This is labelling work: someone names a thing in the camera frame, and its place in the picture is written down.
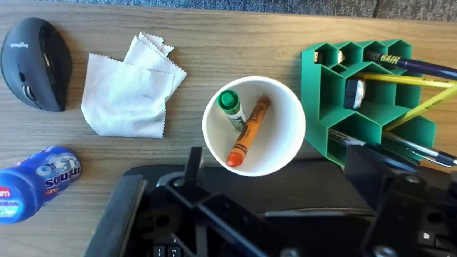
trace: bottle cap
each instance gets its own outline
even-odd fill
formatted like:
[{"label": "bottle cap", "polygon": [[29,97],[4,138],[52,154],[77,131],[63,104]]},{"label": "bottle cap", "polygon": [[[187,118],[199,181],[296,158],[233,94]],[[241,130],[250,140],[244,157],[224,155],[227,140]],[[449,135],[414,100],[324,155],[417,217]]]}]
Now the bottle cap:
[{"label": "bottle cap", "polygon": [[16,173],[10,168],[0,171],[0,224],[23,221],[39,208],[33,184]]},{"label": "bottle cap", "polygon": [[240,98],[239,94],[233,90],[226,90],[217,97],[217,104],[227,114],[236,114],[240,110]]}]

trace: black wireless mouse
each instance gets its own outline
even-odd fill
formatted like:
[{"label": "black wireless mouse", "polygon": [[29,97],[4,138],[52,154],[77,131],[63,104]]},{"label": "black wireless mouse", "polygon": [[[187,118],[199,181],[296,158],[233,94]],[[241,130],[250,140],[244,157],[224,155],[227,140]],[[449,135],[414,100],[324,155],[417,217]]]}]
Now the black wireless mouse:
[{"label": "black wireless mouse", "polygon": [[0,61],[3,78],[17,98],[42,110],[66,108],[73,63],[49,21],[32,17],[14,24],[3,41]]}]

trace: green plastic organizer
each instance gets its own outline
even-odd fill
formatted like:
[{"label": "green plastic organizer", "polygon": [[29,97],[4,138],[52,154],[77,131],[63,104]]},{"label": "green plastic organizer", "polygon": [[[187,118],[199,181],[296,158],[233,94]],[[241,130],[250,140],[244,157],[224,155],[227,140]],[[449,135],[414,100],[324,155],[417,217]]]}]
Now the green plastic organizer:
[{"label": "green plastic organizer", "polygon": [[[316,51],[320,54],[320,63],[314,63]],[[357,110],[343,107],[346,81],[356,73],[421,75],[399,67],[364,61],[366,51],[411,57],[411,45],[404,40],[319,43],[303,51],[301,104],[307,121],[306,140],[324,157],[340,165],[344,165],[346,147],[329,140],[330,128],[417,158],[404,148],[383,141],[381,134],[384,125],[420,103],[421,87],[367,80],[361,107]],[[420,145],[434,145],[436,124],[424,117],[416,117],[393,131]]]}]

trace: crumpled paper napkin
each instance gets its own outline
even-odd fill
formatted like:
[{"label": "crumpled paper napkin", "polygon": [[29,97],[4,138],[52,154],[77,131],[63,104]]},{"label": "crumpled paper napkin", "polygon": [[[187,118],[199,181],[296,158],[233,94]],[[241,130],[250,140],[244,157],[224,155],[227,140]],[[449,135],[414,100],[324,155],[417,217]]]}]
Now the crumpled paper napkin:
[{"label": "crumpled paper napkin", "polygon": [[123,61],[89,54],[82,111],[99,135],[163,138],[166,101],[187,75],[173,48],[140,33]]}]

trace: wood grain surface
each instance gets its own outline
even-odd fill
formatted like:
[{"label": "wood grain surface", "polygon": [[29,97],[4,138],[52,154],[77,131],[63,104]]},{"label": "wood grain surface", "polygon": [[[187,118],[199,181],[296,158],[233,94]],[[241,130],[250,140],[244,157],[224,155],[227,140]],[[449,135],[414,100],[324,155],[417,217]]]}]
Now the wood grain surface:
[{"label": "wood grain surface", "polygon": [[[64,113],[34,110],[0,81],[0,167],[46,145],[74,148],[82,178],[30,220],[0,227],[2,255],[82,255],[117,178],[142,164],[184,164],[191,145],[204,145],[201,114],[226,83],[251,74],[277,78],[300,93],[300,53],[320,43],[404,38],[414,57],[457,65],[453,23],[160,10],[114,6],[0,1],[0,38],[24,17],[53,23],[69,43],[74,70]],[[99,137],[80,111],[87,54],[123,58],[134,34],[147,31],[176,45],[171,60],[189,77],[167,103],[166,138]],[[457,98],[427,114],[439,124],[436,145],[457,154]],[[319,155],[307,144],[299,158]],[[206,160],[214,158],[206,151]]]}]

